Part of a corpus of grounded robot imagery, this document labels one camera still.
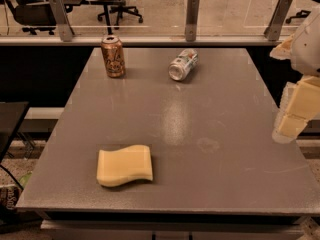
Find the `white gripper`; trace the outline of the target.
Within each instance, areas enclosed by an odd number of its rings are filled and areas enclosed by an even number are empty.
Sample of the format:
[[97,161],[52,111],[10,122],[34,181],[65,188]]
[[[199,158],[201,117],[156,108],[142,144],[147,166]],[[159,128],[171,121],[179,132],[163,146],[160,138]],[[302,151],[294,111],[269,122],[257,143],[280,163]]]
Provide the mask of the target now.
[[312,75],[303,76],[297,83],[287,82],[283,89],[272,138],[287,144],[320,113],[320,6],[312,9],[294,35],[271,50],[270,57],[291,59],[294,70]]

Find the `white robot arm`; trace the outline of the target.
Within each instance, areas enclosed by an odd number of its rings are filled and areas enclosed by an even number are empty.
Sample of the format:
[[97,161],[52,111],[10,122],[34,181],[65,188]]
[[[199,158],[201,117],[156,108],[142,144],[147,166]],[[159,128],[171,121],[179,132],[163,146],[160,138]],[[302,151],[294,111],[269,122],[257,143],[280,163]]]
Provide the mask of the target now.
[[302,74],[296,83],[286,83],[274,121],[273,140],[287,144],[320,113],[320,5],[294,34],[272,49],[270,56],[289,59],[292,69]]

